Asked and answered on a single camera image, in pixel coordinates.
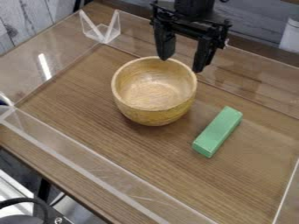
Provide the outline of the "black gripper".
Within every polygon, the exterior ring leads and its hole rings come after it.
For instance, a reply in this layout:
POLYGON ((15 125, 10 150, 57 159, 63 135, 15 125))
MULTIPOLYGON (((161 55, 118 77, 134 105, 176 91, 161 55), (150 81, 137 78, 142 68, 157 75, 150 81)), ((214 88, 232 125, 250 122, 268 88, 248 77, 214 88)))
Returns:
POLYGON ((216 49, 228 41, 230 21, 214 10, 216 0, 153 0, 150 2, 153 39, 157 56, 168 60, 174 52, 176 34, 198 39, 192 71, 200 73, 210 63, 216 49))

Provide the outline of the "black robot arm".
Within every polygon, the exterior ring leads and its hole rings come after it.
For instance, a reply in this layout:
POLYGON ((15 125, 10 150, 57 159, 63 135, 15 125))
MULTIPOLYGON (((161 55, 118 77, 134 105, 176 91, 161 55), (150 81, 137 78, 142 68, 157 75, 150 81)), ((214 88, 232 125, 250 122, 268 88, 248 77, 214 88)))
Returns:
POLYGON ((200 73, 228 43, 230 21, 213 11, 214 0, 153 0, 150 26, 156 53, 168 60, 176 49, 176 35, 197 41, 192 71, 200 73))

